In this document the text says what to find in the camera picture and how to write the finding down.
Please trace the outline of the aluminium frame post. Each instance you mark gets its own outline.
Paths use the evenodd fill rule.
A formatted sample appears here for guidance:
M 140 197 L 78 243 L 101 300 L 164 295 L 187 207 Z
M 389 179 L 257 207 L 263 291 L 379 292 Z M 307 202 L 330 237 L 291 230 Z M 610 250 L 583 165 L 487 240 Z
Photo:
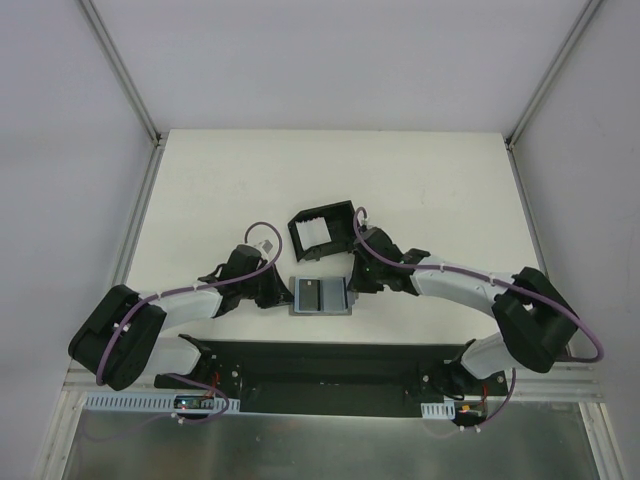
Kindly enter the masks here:
M 156 122 L 152 119 L 149 109 L 147 108 L 95 2 L 91 0 L 77 0 L 75 1 L 75 4 L 86 21 L 99 46 L 99 49 L 116 79 L 116 82 L 118 83 L 127 103 L 131 107 L 146 136 L 154 146 L 158 146 L 162 141 L 162 132 L 158 129 Z
M 536 87 L 526 102 L 523 111 L 518 116 L 509 134 L 505 136 L 505 145 L 508 151 L 512 151 L 518 141 L 522 138 L 537 111 L 541 108 L 543 101 L 551 92 L 555 82 L 561 76 L 571 56 L 578 48 L 582 38 L 588 31 L 596 16 L 599 14 L 602 7 L 606 4 L 607 1 L 605 0 L 588 0 L 583 3 L 578 15 L 561 41 L 549 65 L 536 84 Z

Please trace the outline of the left aluminium frame post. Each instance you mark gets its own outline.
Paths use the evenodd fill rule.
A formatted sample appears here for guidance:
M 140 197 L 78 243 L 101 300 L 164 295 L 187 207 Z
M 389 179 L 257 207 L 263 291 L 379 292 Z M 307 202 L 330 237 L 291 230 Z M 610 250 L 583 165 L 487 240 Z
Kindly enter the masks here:
M 156 122 L 152 119 L 149 109 L 147 108 L 95 2 L 91 0 L 77 0 L 75 1 L 75 4 L 86 21 L 99 46 L 99 49 L 116 79 L 116 82 L 118 83 L 127 103 L 131 107 L 146 136 L 154 146 L 158 146 L 162 141 L 162 132 L 158 129 Z

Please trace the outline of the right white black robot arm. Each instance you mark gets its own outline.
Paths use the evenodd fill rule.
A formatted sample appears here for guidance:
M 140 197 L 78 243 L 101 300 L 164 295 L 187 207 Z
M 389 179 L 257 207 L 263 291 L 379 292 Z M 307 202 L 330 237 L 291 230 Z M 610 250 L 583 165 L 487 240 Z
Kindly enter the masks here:
M 578 330 L 568 317 L 571 309 L 536 269 L 526 267 L 515 275 L 473 271 L 419 249 L 395 261 L 381 258 L 357 246 L 349 288 L 376 293 L 389 287 L 441 298 L 496 321 L 497 333 L 471 341 L 454 360 L 450 382 L 461 394 L 473 394 L 499 371 L 549 372 Z

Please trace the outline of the white card stack in box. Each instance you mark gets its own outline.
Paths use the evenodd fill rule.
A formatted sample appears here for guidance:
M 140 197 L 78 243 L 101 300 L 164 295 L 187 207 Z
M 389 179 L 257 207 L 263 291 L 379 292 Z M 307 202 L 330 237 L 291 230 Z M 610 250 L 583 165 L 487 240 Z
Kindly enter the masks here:
M 331 235 L 324 217 L 296 222 L 295 228 L 303 250 L 331 242 Z

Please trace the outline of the right aluminium frame post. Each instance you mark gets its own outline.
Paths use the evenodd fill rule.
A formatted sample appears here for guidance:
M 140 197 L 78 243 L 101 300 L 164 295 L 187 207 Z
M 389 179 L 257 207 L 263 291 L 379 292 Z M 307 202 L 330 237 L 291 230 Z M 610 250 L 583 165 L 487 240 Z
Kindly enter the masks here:
M 536 87 L 526 102 L 523 111 L 518 116 L 509 134 L 505 136 L 505 145 L 508 151 L 512 151 L 518 141 L 522 138 L 537 111 L 541 108 L 543 101 L 551 92 L 555 82 L 561 76 L 571 56 L 578 48 L 582 38 L 588 31 L 596 16 L 599 14 L 602 7 L 606 4 L 607 1 L 605 0 L 588 0 L 583 3 L 578 15 L 561 41 L 549 65 L 536 84 Z

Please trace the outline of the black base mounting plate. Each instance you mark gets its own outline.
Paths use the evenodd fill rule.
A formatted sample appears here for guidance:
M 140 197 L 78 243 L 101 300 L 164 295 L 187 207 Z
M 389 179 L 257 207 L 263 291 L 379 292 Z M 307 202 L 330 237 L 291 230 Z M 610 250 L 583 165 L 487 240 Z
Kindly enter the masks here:
M 382 345 L 199 340 L 176 337 L 195 354 L 152 370 L 159 389 L 215 387 L 249 413 L 411 418 L 421 405 L 466 396 L 504 395 L 511 368 L 547 373 L 565 360 L 561 347 L 518 341 L 506 359 L 472 373 L 464 345 Z

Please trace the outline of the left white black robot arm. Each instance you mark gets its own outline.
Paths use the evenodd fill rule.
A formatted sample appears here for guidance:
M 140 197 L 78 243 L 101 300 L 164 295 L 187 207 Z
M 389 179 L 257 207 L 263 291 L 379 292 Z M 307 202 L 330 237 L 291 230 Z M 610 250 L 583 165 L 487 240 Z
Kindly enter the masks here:
M 151 374 L 176 373 L 188 388 L 204 387 L 211 377 L 210 363 L 201 358 L 193 341 L 159 339 L 171 327 L 197 319 L 223 316 L 242 300 L 252 300 L 260 309 L 294 302 L 275 266 L 238 283 L 216 287 L 218 281 L 247 274 L 248 267 L 220 264 L 210 274 L 197 279 L 186 292 L 163 293 L 141 306 L 127 324 L 122 321 L 141 301 L 138 292 L 124 284 L 112 287 L 72 337 L 69 356 L 92 372 L 101 385 L 115 391 L 132 385 L 145 371 Z

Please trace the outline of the grey leather card holder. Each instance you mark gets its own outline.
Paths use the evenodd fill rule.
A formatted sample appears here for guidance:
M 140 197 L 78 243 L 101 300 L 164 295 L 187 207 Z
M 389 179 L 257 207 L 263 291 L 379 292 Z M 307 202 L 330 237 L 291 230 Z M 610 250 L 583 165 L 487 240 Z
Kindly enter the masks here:
M 294 302 L 290 306 L 292 316 L 348 316 L 352 314 L 358 294 L 346 290 L 349 277 L 296 276 L 290 280 Z M 317 312 L 302 312 L 298 309 L 298 282 L 300 279 L 317 279 L 321 282 L 321 308 Z

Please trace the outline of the black plastic card box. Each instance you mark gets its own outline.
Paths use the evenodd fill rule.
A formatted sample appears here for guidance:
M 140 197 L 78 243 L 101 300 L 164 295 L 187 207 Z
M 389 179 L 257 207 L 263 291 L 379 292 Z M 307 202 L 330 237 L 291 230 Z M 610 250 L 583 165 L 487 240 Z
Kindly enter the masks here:
M 350 253 L 356 239 L 354 214 L 351 200 L 298 212 L 287 224 L 296 261 L 318 261 Z

